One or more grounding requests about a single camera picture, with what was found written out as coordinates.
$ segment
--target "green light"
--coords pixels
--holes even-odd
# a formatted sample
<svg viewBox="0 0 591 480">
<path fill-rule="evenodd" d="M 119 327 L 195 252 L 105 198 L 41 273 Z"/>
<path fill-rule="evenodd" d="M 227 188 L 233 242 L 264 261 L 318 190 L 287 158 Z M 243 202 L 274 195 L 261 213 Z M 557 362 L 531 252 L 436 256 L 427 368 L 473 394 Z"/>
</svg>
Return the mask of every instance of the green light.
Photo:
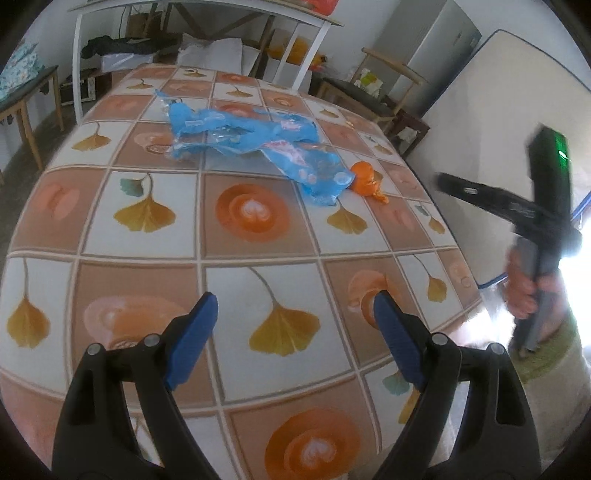
<svg viewBox="0 0 591 480">
<path fill-rule="evenodd" d="M 569 167 L 569 149 L 566 146 L 566 138 L 564 135 L 556 132 L 554 136 L 554 142 L 556 143 L 556 151 L 558 152 L 558 159 L 562 168 L 568 169 Z"/>
</svg>

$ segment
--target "hand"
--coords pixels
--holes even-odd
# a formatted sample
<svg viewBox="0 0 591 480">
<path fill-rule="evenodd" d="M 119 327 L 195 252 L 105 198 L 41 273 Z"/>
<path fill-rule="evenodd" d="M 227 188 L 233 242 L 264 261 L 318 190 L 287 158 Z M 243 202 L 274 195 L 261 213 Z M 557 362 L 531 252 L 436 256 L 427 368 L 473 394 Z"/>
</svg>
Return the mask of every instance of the hand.
<svg viewBox="0 0 591 480">
<path fill-rule="evenodd" d="M 566 318 L 568 301 L 562 275 L 560 272 L 547 275 L 539 278 L 537 283 L 534 284 L 532 279 L 527 277 L 521 270 L 521 259 L 516 249 L 509 252 L 509 263 L 506 271 L 509 281 L 505 288 L 505 301 L 507 309 L 517 320 L 526 319 L 531 313 L 538 310 L 538 304 L 533 298 L 538 288 L 556 293 L 552 312 L 542 325 L 540 338 L 538 339 L 540 342 L 547 340 L 559 329 Z"/>
</svg>

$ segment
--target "screw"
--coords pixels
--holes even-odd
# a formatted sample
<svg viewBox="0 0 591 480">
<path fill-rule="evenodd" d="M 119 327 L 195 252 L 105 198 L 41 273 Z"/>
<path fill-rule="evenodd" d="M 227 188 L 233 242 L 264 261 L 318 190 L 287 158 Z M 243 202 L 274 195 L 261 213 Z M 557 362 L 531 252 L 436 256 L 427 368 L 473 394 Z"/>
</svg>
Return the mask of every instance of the screw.
<svg viewBox="0 0 591 480">
<path fill-rule="evenodd" d="M 88 352 L 89 355 L 96 355 L 100 352 L 100 343 L 93 343 L 86 349 L 86 352 Z"/>
<path fill-rule="evenodd" d="M 144 345 L 145 346 L 156 346 L 160 343 L 160 335 L 157 333 L 152 333 L 144 338 Z"/>
<path fill-rule="evenodd" d="M 502 355 L 505 353 L 505 347 L 502 346 L 500 343 L 491 343 L 491 350 L 493 353 L 497 355 Z"/>
<path fill-rule="evenodd" d="M 443 335 L 442 333 L 434 333 L 431 336 L 431 340 L 435 345 L 445 345 L 447 343 L 447 336 Z"/>
</svg>

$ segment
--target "blue gripper pad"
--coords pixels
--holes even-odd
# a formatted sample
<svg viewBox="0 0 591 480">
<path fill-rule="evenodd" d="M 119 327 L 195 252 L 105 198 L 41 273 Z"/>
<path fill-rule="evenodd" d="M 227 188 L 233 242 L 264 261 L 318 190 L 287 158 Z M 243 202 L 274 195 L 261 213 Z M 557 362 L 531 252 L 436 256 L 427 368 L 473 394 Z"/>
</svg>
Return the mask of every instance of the blue gripper pad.
<svg viewBox="0 0 591 480">
<path fill-rule="evenodd" d="M 383 290 L 375 297 L 374 316 L 379 331 L 382 333 L 394 361 L 402 372 L 402 376 L 419 391 L 423 391 L 427 379 L 421 369 L 423 353 L 419 350 L 417 343 L 420 345 L 428 339 L 428 330 L 419 318 L 402 312 L 389 293 Z M 416 341 L 413 340 L 411 332 L 405 326 L 405 323 L 409 322 L 412 325 L 413 320 L 420 323 L 413 329 L 415 332 L 420 333 L 421 338 L 417 338 Z"/>
<path fill-rule="evenodd" d="M 189 316 L 191 316 L 189 324 L 168 357 L 164 381 L 170 391 L 189 379 L 205 342 L 213 332 L 217 321 L 216 296 L 212 293 L 204 294 Z"/>
</svg>

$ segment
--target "white refrigerator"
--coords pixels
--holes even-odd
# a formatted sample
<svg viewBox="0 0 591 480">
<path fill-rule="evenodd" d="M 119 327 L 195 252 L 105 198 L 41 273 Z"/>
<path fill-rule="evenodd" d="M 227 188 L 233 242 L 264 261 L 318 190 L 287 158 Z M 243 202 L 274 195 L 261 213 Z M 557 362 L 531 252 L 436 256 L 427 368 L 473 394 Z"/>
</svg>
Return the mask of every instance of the white refrigerator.
<svg viewBox="0 0 591 480">
<path fill-rule="evenodd" d="M 453 0 L 401 0 L 373 48 L 426 79 L 427 83 L 414 88 L 404 106 L 421 117 L 466 65 L 481 38 Z M 370 65 L 384 81 L 382 94 L 401 98 L 410 80 L 376 62 Z"/>
</svg>

